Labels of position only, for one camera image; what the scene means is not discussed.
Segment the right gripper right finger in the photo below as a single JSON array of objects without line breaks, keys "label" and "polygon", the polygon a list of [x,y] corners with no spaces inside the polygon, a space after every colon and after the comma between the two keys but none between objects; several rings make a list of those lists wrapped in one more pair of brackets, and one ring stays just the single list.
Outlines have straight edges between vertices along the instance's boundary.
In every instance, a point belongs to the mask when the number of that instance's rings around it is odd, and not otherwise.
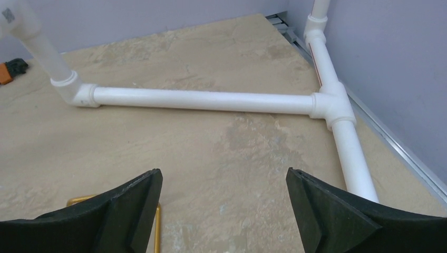
[{"label": "right gripper right finger", "polygon": [[291,205],[305,252],[446,252],[446,218],[364,199],[289,168]]}]

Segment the gold rectangular wire rack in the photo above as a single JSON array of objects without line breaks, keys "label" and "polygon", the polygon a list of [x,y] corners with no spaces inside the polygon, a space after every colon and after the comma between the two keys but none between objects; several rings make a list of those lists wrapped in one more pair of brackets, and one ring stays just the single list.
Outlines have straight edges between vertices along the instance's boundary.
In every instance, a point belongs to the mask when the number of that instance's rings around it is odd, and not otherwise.
[{"label": "gold rectangular wire rack", "polygon": [[[90,198],[95,197],[96,195],[88,195],[88,196],[81,196],[76,198],[71,198],[67,201],[66,206],[72,206],[74,204],[77,204],[79,202],[88,200]],[[158,203],[156,213],[155,213],[155,229],[154,229],[154,247],[153,252],[160,253],[161,251],[161,204]]]}]

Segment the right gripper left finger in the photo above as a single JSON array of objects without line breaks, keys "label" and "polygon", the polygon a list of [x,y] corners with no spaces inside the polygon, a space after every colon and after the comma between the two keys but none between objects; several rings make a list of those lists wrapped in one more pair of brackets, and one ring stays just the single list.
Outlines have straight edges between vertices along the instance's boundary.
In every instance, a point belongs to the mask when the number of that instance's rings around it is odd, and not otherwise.
[{"label": "right gripper left finger", "polygon": [[146,252],[159,202],[160,169],[35,219],[1,222],[1,252]]}]

